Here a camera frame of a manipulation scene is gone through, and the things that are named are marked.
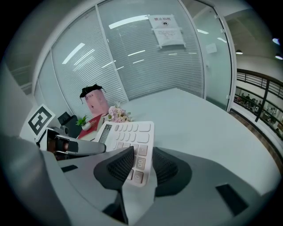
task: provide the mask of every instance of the white calculator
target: white calculator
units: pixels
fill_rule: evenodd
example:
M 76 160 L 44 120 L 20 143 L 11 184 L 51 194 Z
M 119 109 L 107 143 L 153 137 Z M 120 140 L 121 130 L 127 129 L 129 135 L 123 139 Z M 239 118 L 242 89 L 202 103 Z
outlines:
M 145 122 L 104 122 L 97 133 L 95 142 L 104 143 L 106 152 L 122 147 L 134 147 L 134 166 L 127 182 L 142 187 L 146 185 L 151 169 L 154 142 L 154 123 Z

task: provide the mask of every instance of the green plant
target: green plant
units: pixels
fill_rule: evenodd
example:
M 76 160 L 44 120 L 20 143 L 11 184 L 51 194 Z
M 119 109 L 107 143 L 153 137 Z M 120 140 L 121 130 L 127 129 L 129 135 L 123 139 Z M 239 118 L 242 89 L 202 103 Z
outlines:
M 78 121 L 76 121 L 76 125 L 77 126 L 83 126 L 83 125 L 86 125 L 86 122 L 85 120 L 87 119 L 87 116 L 85 115 L 83 118 L 79 119 Z

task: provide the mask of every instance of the red book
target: red book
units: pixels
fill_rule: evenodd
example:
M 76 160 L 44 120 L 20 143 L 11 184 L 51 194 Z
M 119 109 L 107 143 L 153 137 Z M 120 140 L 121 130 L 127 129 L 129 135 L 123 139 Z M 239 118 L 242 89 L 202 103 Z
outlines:
M 85 135 L 87 135 L 87 134 L 89 134 L 89 133 L 91 133 L 91 132 L 93 132 L 93 131 L 96 131 L 100 119 L 104 120 L 104 118 L 101 118 L 101 116 L 102 116 L 102 114 L 99 115 L 99 116 L 96 116 L 95 118 L 93 118 L 93 119 L 91 119 L 90 121 L 88 121 L 88 122 L 90 122 L 90 123 L 92 124 L 91 128 L 90 128 L 89 130 L 87 130 L 87 131 L 82 130 L 82 131 L 80 132 L 80 134 L 79 134 L 79 136 L 78 136 L 77 139 L 81 139 L 83 136 L 85 136 Z

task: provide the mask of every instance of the flower bouquet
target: flower bouquet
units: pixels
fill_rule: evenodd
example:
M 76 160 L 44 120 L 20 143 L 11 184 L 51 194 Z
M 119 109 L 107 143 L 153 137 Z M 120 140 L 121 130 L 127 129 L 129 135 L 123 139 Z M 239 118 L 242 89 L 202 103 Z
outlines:
M 115 103 L 115 106 L 109 108 L 108 120 L 112 122 L 132 122 L 130 117 L 131 112 L 126 112 L 120 107 L 120 103 Z

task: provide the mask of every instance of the white paper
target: white paper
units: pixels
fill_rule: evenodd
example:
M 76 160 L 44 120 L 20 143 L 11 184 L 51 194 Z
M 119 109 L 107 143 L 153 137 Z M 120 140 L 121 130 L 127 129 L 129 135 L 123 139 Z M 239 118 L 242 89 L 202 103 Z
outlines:
M 148 18 L 153 29 L 179 28 L 173 15 L 149 15 Z
M 160 48 L 164 45 L 184 45 L 186 47 L 173 15 L 149 15 L 148 18 Z
M 160 48 L 164 45 L 185 45 L 179 29 L 154 29 Z
M 209 45 L 206 46 L 207 49 L 207 53 L 215 53 L 217 52 L 217 48 L 216 48 L 216 44 L 215 43 L 211 43 Z

